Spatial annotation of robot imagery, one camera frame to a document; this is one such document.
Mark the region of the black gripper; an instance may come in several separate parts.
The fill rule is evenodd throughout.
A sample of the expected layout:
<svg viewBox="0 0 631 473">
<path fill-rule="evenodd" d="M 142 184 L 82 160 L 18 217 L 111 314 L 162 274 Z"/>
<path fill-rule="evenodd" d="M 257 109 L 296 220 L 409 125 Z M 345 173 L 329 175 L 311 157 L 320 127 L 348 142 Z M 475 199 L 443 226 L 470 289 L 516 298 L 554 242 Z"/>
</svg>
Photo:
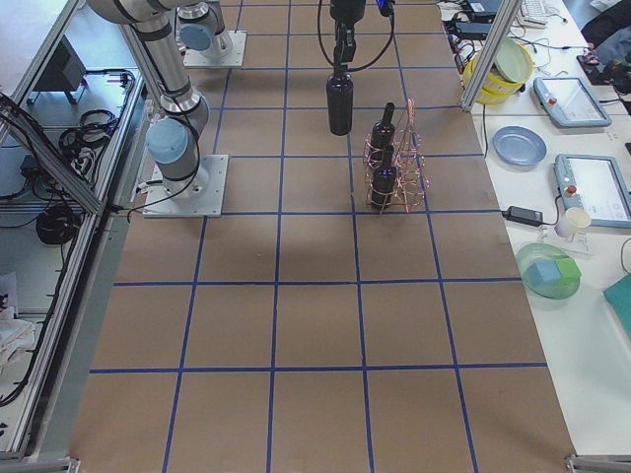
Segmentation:
<svg viewBox="0 0 631 473">
<path fill-rule="evenodd" d="M 355 56 L 355 25 L 365 15 L 365 0 L 331 0 L 330 17 L 335 22 L 335 46 L 333 68 L 335 72 L 345 72 Z"/>
</svg>

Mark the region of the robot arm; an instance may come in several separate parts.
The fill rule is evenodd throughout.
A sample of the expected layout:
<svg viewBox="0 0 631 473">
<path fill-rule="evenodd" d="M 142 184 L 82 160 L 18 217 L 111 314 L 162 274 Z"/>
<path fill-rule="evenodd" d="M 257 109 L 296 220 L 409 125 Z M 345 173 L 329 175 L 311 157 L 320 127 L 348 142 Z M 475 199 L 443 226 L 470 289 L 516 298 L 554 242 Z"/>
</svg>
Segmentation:
<svg viewBox="0 0 631 473">
<path fill-rule="evenodd" d="M 103 19 L 131 29 L 138 50 L 136 59 L 149 66 L 160 87 L 162 110 L 175 121 L 189 124 L 194 112 L 209 107 L 191 85 L 177 43 L 200 52 L 222 57 L 232 44 L 228 40 L 219 1 L 91 1 L 91 8 Z M 330 132 L 344 136 L 352 129 L 354 86 L 348 65 L 353 61 L 355 25 L 364 17 L 364 1 L 331 1 L 334 21 L 333 56 L 326 60 L 333 73 L 326 83 Z"/>
<path fill-rule="evenodd" d="M 180 40 L 188 49 L 213 59 L 225 57 L 232 51 L 233 43 L 226 30 L 220 1 L 201 1 L 180 7 L 176 15 Z"/>
</svg>

